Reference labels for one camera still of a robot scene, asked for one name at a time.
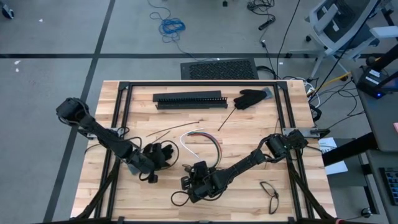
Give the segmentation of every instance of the white cable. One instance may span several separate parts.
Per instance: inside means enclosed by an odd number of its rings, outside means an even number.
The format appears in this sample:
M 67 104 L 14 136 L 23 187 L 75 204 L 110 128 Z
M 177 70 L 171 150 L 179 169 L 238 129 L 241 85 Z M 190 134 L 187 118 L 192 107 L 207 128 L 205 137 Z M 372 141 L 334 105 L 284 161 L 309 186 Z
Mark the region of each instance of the white cable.
M 198 130 L 203 130 L 203 128 L 198 128 L 198 129 L 195 129 L 195 130 L 192 130 L 192 131 L 198 131 Z M 181 145 L 182 145 L 185 149 L 187 149 L 188 151 L 190 151 L 194 156 L 196 156 L 199 160 L 202 161 L 202 159 L 200 159 L 199 156 L 198 156 L 196 153 L 192 152 L 192 150 L 190 150 L 190 149 L 182 142 L 182 138 L 183 138 L 185 135 L 187 135 L 188 133 L 191 133 L 192 131 L 189 131 L 189 132 L 186 132 L 186 133 L 182 134 L 182 135 L 180 136 L 180 143 L 181 143 Z

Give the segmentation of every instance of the butcher block tabletop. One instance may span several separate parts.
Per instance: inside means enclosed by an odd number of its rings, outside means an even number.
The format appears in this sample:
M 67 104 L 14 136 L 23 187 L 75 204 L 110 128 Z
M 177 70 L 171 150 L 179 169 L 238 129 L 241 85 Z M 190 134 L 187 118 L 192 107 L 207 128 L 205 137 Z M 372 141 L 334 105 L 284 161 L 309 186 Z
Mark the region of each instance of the butcher block tabletop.
M 273 82 L 272 80 L 259 80 L 259 82 L 266 81 Z M 104 81 L 99 96 L 95 118 L 99 124 L 106 128 L 111 127 L 119 82 L 122 81 Z M 314 123 L 308 106 L 303 81 L 288 80 L 286 82 L 296 127 L 313 127 Z M 244 84 L 240 86 L 134 86 L 127 118 L 127 127 L 130 131 L 126 134 L 125 139 L 139 136 L 142 138 L 142 145 L 144 147 L 164 135 L 166 131 L 146 137 L 151 133 L 180 124 L 197 123 L 171 129 L 168 134 L 159 140 L 159 142 L 164 140 L 175 142 L 179 148 L 180 156 L 174 166 L 156 172 L 159 176 L 158 183 L 149 184 L 148 181 L 140 181 L 137 175 L 132 175 L 130 173 L 127 165 L 121 164 L 112 220 L 117 220 L 118 217 L 122 216 L 125 217 L 126 221 L 206 220 L 266 222 L 287 221 L 287 217 L 295 217 L 292 192 L 285 160 L 276 164 L 263 163 L 237 176 L 233 182 L 228 185 L 227 190 L 218 200 L 212 202 L 201 200 L 197 203 L 188 201 L 182 207 L 173 205 L 170 200 L 174 192 L 181 190 L 181 177 L 187 175 L 182 165 L 188 164 L 192 166 L 199 161 L 198 158 L 181 145 L 180 136 L 182 134 L 203 128 L 201 131 L 213 135 L 220 143 L 222 150 L 222 158 L 218 169 L 224 169 L 248 156 L 251 151 L 257 148 L 262 138 L 270 134 L 281 133 L 275 98 L 262 100 L 260 103 L 246 110 L 235 110 L 221 130 L 218 131 L 222 122 L 234 109 L 233 99 L 241 96 L 239 91 L 243 89 L 261 90 L 263 88 L 264 86 L 261 85 L 244 86 Z M 222 96 L 228 97 L 228 108 L 157 110 L 155 107 L 156 102 L 152 101 L 152 95 L 155 93 L 211 90 L 221 90 Z M 282 90 L 279 91 L 285 123 L 289 127 L 284 95 Z M 126 91 L 122 95 L 117 127 L 121 125 L 125 101 Z M 217 150 L 209 139 L 203 136 L 186 136 L 184 139 L 186 146 L 197 154 L 200 159 L 206 161 L 209 166 L 215 163 L 217 159 Z M 317 140 L 308 141 L 310 143 L 309 145 L 319 147 Z M 133 142 L 136 144 L 139 143 L 136 139 L 133 140 Z M 97 143 L 97 140 L 89 141 L 87 147 Z M 265 145 L 262 150 L 264 153 L 269 154 L 269 150 Z M 105 153 L 105 148 L 96 146 L 85 154 L 71 217 L 75 217 L 81 213 L 99 189 Z M 173 158 L 170 160 L 171 162 L 175 159 L 175 153 L 176 152 L 174 152 Z M 110 167 L 112 167 L 113 161 L 114 157 L 111 159 Z M 303 150 L 303 163 L 309 189 L 323 208 L 325 208 L 330 215 L 336 216 L 321 152 L 305 148 Z M 261 188 L 259 184 L 260 181 L 270 183 L 279 194 L 279 207 L 275 214 L 269 214 L 271 196 L 266 194 Z M 298 186 L 297 188 L 302 214 L 306 217 L 307 211 L 304 197 L 300 188 Z M 102 217 L 105 217 L 106 214 L 109 189 L 110 188 L 108 188 L 104 196 L 104 203 L 101 211 Z M 187 196 L 184 194 L 176 194 L 174 197 L 175 203 L 183 203 L 186 199 Z M 276 204 L 276 200 L 273 199 L 271 208 L 275 208 Z

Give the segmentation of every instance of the colored wires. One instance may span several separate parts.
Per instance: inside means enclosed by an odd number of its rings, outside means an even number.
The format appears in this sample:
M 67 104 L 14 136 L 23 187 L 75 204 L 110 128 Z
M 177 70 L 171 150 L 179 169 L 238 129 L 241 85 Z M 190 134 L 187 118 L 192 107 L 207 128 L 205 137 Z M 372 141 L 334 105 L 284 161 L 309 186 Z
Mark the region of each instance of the colored wires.
M 215 168 L 220 164 L 221 157 L 223 156 L 223 151 L 221 150 L 221 146 L 216 138 L 214 138 L 212 135 L 210 135 L 208 133 L 204 133 L 204 132 L 190 132 L 187 135 L 188 136 L 204 136 L 204 137 L 210 139 L 217 148 L 217 161 L 212 167 Z
M 220 164 L 221 157 L 223 155 L 223 152 L 221 150 L 221 146 L 220 146 L 219 142 L 217 141 L 217 139 L 214 138 L 211 134 L 205 133 L 205 132 L 199 132 L 199 130 L 202 130 L 202 129 L 203 128 L 199 128 L 199 129 L 195 129 L 195 130 L 192 130 L 192 131 L 189 131 L 189 132 L 186 132 L 186 133 L 182 134 L 180 136 L 180 143 L 186 150 L 191 152 L 195 157 L 197 157 L 199 160 L 202 161 L 202 159 L 200 159 L 199 156 L 196 153 L 194 153 L 191 149 L 189 149 L 185 145 L 185 143 L 183 141 L 183 137 L 184 136 L 204 136 L 204 137 L 210 139 L 210 141 L 212 141 L 214 143 L 214 145 L 216 146 L 216 149 L 217 149 L 217 161 L 215 162 L 215 164 L 212 167 L 217 167 Z

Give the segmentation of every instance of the black metal frame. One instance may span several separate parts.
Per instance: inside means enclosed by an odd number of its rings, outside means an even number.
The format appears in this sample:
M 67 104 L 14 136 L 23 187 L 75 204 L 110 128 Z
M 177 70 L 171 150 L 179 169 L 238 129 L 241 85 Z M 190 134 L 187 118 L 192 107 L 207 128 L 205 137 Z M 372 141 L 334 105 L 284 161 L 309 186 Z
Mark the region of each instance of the black metal frame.
M 132 96 L 132 89 L 134 88 L 134 86 L 270 86 L 270 87 L 273 87 L 273 89 L 274 89 L 275 102 L 276 102 L 277 112 L 278 112 L 278 117 L 279 117 L 279 124 L 280 124 L 280 128 L 282 130 L 282 128 L 286 128 L 286 126 L 285 126 L 285 119 L 284 119 L 284 114 L 283 114 L 283 109 L 282 109 L 282 103 L 281 103 L 280 95 L 279 95 L 279 88 L 280 88 L 284 93 L 286 110 L 287 110 L 287 115 L 289 117 L 290 127 L 295 128 L 292 105 L 290 103 L 289 91 L 288 91 L 286 81 L 276 81 L 276 82 L 231 82 L 231 81 L 225 81 L 225 82 L 212 82 L 212 81 L 209 81 L 209 82 L 198 82 L 198 81 L 192 81 L 192 82 L 181 82 L 181 81 L 174 81 L 174 82 L 167 82 L 167 81 L 166 82 L 120 82 L 119 87 L 118 87 L 118 95 L 116 97 L 116 104 L 115 104 L 115 108 L 114 108 L 112 124 L 111 124 L 112 128 L 116 127 L 119 110 L 120 110 L 120 104 L 121 104 L 121 96 L 125 89 L 127 89 L 127 96 L 126 96 L 126 103 L 124 105 L 121 127 L 126 127 L 127 117 L 129 114 L 129 107 L 130 107 L 130 102 L 131 102 L 131 96 Z M 300 176 L 303 179 L 303 181 L 305 182 L 305 184 L 307 185 L 307 178 L 305 175 L 303 160 L 300 157 L 300 152 L 296 151 L 296 155 L 297 155 L 297 165 L 298 165 L 298 170 L 300 172 Z M 108 174 L 110 160 L 111 160 L 111 152 L 109 150 L 107 150 L 105 159 L 104 159 L 103 172 L 102 172 L 102 176 L 101 176 L 101 183 L 100 183 L 101 185 L 103 184 L 103 182 L 106 179 L 106 176 Z M 115 162 L 118 163 L 117 166 L 119 168 L 120 160 L 116 159 Z M 288 162 L 293 162 L 291 157 L 288 159 Z M 111 185 L 111 191 L 110 191 L 109 200 L 108 200 L 108 207 L 107 207 L 107 211 L 106 211 L 106 218 L 108 218 L 108 219 L 112 218 L 114 199 L 116 196 L 116 186 L 118 183 L 118 174 L 119 174 L 119 172 L 117 172 L 116 178 Z M 290 188 L 292 191 L 292 198 L 293 198 L 296 218 L 297 219 L 302 218 L 299 193 L 297 191 L 297 186 L 291 177 L 290 177 Z M 95 209 L 94 218 L 99 218 L 101 216 L 102 203 L 103 203 L 102 200 L 98 203 L 98 205 Z M 306 198 L 305 198 L 305 204 L 307 207 L 308 217 L 314 218 L 312 206 L 310 205 L 309 201 Z M 123 223 L 138 223 L 138 222 L 123 221 Z M 266 222 L 266 223 L 287 223 L 287 222 Z

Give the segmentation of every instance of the thin stick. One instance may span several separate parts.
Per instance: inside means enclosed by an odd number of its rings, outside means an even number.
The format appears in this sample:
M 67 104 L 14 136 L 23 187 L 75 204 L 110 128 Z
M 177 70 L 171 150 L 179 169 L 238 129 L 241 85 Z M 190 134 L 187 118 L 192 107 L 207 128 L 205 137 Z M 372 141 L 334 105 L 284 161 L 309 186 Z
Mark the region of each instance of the thin stick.
M 231 114 L 234 113 L 235 110 L 236 110 L 236 108 L 234 108 L 234 109 L 232 110 L 232 112 L 231 112 L 231 113 L 228 115 L 228 117 L 225 119 L 225 121 L 224 121 L 223 124 L 220 126 L 220 128 L 218 129 L 218 131 L 221 130 L 221 128 L 224 126 L 225 122 L 228 120 L 228 118 L 231 116 Z
M 162 131 L 167 131 L 167 130 L 170 130 L 170 129 L 173 129 L 173 128 L 179 128 L 179 127 L 182 127 L 182 126 L 185 126 L 185 125 L 196 124 L 196 123 L 199 123 L 199 121 L 197 121 L 197 122 L 192 122 L 192 123 L 188 123 L 188 124 L 181 124 L 181 125 L 174 126 L 174 127 L 171 127 L 171 128 L 166 128 L 166 129 L 157 131 L 157 132 L 155 132 L 155 133 L 149 134 L 149 135 L 147 135 L 147 137 L 149 137 L 149 136 L 151 136 L 151 135 L 153 135 L 153 134 L 157 134 L 157 133 L 162 132 Z
M 155 141 L 151 142 L 151 144 L 153 144 L 154 142 L 158 141 L 159 139 L 161 139 L 162 137 L 164 137 L 166 134 L 162 135 L 161 137 L 155 139 Z

